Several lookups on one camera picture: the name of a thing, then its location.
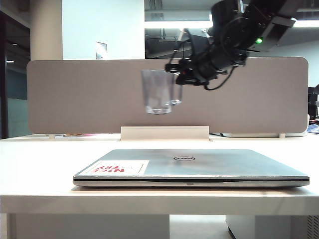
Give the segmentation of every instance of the desk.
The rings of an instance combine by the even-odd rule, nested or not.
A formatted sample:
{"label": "desk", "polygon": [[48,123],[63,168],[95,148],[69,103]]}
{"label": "desk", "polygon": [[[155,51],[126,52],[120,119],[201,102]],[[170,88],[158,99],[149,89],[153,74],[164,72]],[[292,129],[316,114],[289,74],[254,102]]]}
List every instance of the desk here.
{"label": "desk", "polygon": [[[49,139],[32,135],[0,141],[0,209],[8,218],[55,223],[54,215],[137,217],[168,215],[319,215],[319,135],[296,138],[222,138],[211,141],[121,142],[118,134]],[[310,176],[294,189],[87,189],[72,176],[113,149],[252,149]],[[8,220],[8,237],[24,230]]]}

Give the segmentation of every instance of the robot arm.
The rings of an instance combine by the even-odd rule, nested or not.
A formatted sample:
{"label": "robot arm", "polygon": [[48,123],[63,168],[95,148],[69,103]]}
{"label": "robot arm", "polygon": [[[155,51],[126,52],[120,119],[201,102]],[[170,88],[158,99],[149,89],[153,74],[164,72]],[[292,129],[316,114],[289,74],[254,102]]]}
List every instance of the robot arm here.
{"label": "robot arm", "polygon": [[[275,46],[286,30],[302,0],[252,0],[241,12],[238,0],[223,0],[211,9],[214,27],[208,33],[185,29],[184,38],[191,43],[192,54],[179,64],[168,63],[165,70],[179,73],[179,85],[203,85],[206,90],[221,87],[237,66],[244,66],[250,51],[267,51]],[[228,77],[218,87],[209,81],[219,74]]]}

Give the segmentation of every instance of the ceiling light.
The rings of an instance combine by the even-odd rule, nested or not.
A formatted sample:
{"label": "ceiling light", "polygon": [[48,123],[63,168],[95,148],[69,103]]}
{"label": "ceiling light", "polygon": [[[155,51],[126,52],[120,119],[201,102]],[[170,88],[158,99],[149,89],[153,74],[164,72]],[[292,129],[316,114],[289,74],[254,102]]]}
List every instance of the ceiling light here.
{"label": "ceiling light", "polygon": [[[210,28],[213,22],[210,21],[145,21],[145,28]],[[294,27],[319,27],[319,20],[299,20]]]}
{"label": "ceiling light", "polygon": [[210,28],[212,21],[146,21],[145,28]]}
{"label": "ceiling light", "polygon": [[294,27],[319,27],[318,20],[300,20],[296,21]]}

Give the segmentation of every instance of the green light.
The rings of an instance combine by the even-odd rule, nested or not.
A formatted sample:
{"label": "green light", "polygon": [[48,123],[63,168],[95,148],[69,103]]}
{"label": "green light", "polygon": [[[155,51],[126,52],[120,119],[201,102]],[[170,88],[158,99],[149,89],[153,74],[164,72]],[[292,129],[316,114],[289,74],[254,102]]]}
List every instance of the green light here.
{"label": "green light", "polygon": [[256,44],[261,44],[263,43],[263,38],[262,37],[258,37],[257,40],[255,41]]}

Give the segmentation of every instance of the silver laptop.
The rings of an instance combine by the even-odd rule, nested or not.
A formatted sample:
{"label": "silver laptop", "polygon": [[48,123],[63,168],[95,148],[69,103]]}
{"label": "silver laptop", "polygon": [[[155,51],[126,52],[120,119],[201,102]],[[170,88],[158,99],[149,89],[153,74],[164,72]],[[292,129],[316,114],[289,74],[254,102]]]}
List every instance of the silver laptop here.
{"label": "silver laptop", "polygon": [[88,187],[299,187],[309,177],[252,150],[118,149],[73,177]]}

